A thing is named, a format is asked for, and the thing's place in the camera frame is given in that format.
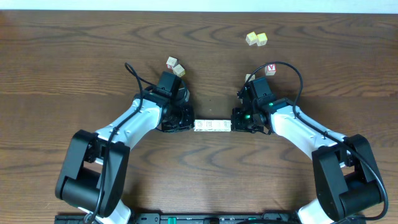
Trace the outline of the green O wooden block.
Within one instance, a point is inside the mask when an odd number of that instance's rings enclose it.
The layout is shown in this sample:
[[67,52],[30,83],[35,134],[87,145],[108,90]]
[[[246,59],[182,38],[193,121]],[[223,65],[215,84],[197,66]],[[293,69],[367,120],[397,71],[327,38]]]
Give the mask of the green O wooden block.
[[195,128],[194,131],[203,131],[204,127],[204,120],[202,119],[196,119],[195,120]]

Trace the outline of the red-edged spiral block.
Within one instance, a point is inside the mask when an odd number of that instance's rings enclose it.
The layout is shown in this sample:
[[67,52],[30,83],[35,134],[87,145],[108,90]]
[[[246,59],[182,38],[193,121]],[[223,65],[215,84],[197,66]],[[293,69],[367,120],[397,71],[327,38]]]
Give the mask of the red-edged spiral block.
[[230,132],[231,131],[231,121],[223,120],[223,131]]

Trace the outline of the blue-edged wooden block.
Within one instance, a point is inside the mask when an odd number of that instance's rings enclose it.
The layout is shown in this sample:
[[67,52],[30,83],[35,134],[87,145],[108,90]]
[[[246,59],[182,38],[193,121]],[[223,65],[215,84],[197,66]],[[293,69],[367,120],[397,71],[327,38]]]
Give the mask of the blue-edged wooden block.
[[203,130],[204,131],[212,131],[212,130],[214,130],[213,121],[212,120],[204,120],[203,121]]

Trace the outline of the green-edged wooden block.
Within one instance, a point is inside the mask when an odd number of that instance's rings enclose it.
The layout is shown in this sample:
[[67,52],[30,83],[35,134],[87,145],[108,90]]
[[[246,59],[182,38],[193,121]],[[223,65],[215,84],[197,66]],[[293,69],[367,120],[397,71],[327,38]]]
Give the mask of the green-edged wooden block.
[[224,121],[223,120],[211,120],[211,130],[212,131],[224,131]]

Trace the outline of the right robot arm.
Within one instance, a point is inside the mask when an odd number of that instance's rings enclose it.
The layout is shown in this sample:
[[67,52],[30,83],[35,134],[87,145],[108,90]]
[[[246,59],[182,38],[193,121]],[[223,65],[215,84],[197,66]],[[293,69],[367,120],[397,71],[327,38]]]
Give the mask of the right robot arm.
[[322,126],[287,98],[277,99],[265,78],[246,81],[233,108],[232,131],[272,133],[298,147],[312,161],[316,199],[297,212],[301,223],[363,220],[359,212],[386,202],[386,190],[369,141]]

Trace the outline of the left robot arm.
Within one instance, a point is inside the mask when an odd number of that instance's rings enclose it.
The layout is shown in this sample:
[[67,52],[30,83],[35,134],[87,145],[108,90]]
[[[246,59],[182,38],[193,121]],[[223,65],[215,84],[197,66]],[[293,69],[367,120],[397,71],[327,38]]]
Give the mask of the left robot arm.
[[140,88],[131,107],[91,133],[77,131],[63,162],[55,196],[86,212],[83,223],[127,223],[131,209],[121,200],[130,151],[148,132],[194,127],[190,93],[178,76],[163,72],[157,85]]

